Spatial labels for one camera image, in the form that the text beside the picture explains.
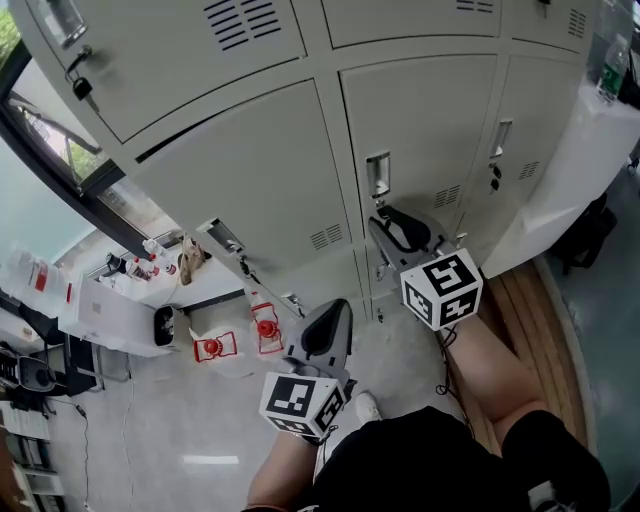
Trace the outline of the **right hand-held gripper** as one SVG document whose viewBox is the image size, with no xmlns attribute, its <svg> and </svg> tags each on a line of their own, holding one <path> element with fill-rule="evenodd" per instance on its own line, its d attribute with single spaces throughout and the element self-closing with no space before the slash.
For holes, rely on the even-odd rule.
<svg viewBox="0 0 640 512">
<path fill-rule="evenodd" d="M 466 249 L 448 254 L 450 239 L 442 224 L 423 212 L 391 205 L 379 207 L 377 214 L 383 223 L 370 217 L 368 231 L 388 266 L 405 268 L 406 254 L 443 255 L 400 274 L 403 304 L 431 330 L 475 315 L 482 277 Z"/>
</svg>

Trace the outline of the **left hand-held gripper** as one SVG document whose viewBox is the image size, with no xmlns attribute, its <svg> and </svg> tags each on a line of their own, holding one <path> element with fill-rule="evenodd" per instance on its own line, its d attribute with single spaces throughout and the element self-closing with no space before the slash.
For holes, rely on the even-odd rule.
<svg viewBox="0 0 640 512">
<path fill-rule="evenodd" d="M 287 335 L 285 358 L 266 374 L 260 415 L 278 430 L 326 437 L 356 385 L 345 368 L 352 335 L 346 299 L 326 302 L 301 318 Z"/>
</svg>

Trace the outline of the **grey metal locker cabinet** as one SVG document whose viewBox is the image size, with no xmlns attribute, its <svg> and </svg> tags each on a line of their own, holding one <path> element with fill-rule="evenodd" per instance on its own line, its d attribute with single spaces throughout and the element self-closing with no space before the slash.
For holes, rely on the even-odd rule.
<svg viewBox="0 0 640 512">
<path fill-rule="evenodd" d="M 367 228 L 382 205 L 436 218 L 482 269 L 557 148 L 597 18 L 597 0 L 8 6 L 82 126 L 227 268 L 245 256 L 292 312 L 343 297 L 367 317 L 395 288 Z"/>
</svg>

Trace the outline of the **person's left forearm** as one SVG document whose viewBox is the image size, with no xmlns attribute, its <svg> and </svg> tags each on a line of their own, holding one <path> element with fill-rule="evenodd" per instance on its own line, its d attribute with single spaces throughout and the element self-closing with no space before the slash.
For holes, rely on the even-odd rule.
<svg viewBox="0 0 640 512">
<path fill-rule="evenodd" d="M 248 490 L 245 511 L 295 512 L 310 491 L 318 443 L 280 432 Z"/>
</svg>

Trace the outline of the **person's right forearm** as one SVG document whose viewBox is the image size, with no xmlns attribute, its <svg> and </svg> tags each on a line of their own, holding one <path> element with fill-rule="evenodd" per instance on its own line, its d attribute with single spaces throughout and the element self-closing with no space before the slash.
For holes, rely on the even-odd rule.
<svg viewBox="0 0 640 512">
<path fill-rule="evenodd" d="M 454 332 L 448 352 L 497 442 L 503 444 L 522 417 L 546 408 L 541 387 L 479 316 L 461 320 Z"/>
</svg>

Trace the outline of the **white side cabinet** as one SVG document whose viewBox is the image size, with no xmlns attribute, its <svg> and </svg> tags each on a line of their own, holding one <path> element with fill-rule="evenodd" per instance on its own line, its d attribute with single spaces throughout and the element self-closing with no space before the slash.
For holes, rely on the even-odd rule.
<svg viewBox="0 0 640 512">
<path fill-rule="evenodd" d="M 482 272 L 491 279 L 548 250 L 598 198 L 640 139 L 640 110 L 581 83 L 559 145 Z"/>
</svg>

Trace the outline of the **person's white left shoe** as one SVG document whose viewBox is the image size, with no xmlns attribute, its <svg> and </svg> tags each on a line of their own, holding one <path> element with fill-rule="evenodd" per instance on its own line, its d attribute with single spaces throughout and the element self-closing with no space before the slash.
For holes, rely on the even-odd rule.
<svg viewBox="0 0 640 512">
<path fill-rule="evenodd" d="M 381 421 L 383 416 L 374 396 L 368 391 L 361 392 L 354 401 L 355 413 L 362 426 L 374 421 Z"/>
</svg>

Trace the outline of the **wooden floor platform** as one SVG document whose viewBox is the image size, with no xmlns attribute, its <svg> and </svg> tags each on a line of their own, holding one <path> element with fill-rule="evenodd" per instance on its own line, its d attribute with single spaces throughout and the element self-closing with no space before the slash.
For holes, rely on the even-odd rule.
<svg viewBox="0 0 640 512">
<path fill-rule="evenodd" d="M 598 452 L 588 379 L 541 272 L 525 263 L 484 282 L 479 318 L 524 364 L 548 410 Z"/>
</svg>

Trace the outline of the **beige cloth bag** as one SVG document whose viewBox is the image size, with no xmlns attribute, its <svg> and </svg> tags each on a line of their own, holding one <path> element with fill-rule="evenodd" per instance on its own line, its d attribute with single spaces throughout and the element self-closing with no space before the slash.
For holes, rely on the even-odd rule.
<svg viewBox="0 0 640 512">
<path fill-rule="evenodd" d="M 185 234 L 182 238 L 181 253 L 178 256 L 181 284 L 190 285 L 195 271 L 211 258 L 212 255 L 205 251 L 195 239 Z"/>
</svg>

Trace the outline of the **small white waste bin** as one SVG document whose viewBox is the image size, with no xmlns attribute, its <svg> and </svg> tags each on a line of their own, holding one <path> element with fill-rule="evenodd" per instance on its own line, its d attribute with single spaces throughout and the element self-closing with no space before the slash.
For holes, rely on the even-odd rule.
<svg viewBox="0 0 640 512">
<path fill-rule="evenodd" d="M 171 305 L 157 309 L 153 318 L 154 341 L 157 346 L 171 345 L 174 340 L 175 312 Z"/>
</svg>

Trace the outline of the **person's black clothing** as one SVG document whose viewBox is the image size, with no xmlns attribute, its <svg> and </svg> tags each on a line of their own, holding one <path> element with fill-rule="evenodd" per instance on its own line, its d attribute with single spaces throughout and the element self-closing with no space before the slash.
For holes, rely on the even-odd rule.
<svg viewBox="0 0 640 512">
<path fill-rule="evenodd" d="M 529 493 L 550 483 L 575 512 L 608 512 L 599 461 L 549 412 L 509 430 L 495 456 L 433 407 L 371 421 L 333 451 L 296 509 L 316 512 L 532 512 Z"/>
</svg>

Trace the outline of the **black backpack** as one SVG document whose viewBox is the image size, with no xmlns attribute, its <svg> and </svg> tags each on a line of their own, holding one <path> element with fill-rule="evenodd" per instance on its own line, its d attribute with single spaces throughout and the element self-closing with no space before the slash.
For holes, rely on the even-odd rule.
<svg viewBox="0 0 640 512">
<path fill-rule="evenodd" d="M 564 276 L 573 268 L 590 268 L 616 227 L 617 218 L 607 206 L 607 199 L 604 192 L 593 200 L 552 245 L 550 252 L 561 262 Z"/>
</svg>

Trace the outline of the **green label water bottle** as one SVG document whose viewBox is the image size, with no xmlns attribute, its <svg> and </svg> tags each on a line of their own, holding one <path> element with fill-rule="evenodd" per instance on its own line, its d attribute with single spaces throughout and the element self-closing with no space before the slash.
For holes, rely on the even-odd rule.
<svg viewBox="0 0 640 512">
<path fill-rule="evenodd" d="M 613 104 L 618 98 L 629 65 L 629 42 L 617 34 L 603 61 L 597 83 L 599 97 L 606 104 Z"/>
</svg>

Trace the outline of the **clear water jug red label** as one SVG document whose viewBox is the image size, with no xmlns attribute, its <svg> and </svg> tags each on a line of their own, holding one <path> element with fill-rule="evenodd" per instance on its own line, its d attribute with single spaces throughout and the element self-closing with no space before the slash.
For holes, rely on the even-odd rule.
<svg viewBox="0 0 640 512">
<path fill-rule="evenodd" d="M 71 299 L 72 281 L 53 264 L 13 243 L 0 263 L 0 289 L 21 304 L 55 319 Z"/>
</svg>

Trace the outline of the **black window frame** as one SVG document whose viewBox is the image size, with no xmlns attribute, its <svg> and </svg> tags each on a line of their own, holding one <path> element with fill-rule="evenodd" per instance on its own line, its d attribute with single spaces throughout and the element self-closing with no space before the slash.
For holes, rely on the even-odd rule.
<svg viewBox="0 0 640 512">
<path fill-rule="evenodd" d="M 0 59 L 0 138 L 50 191 L 135 252 L 177 225 L 82 126 L 22 41 Z"/>
</svg>

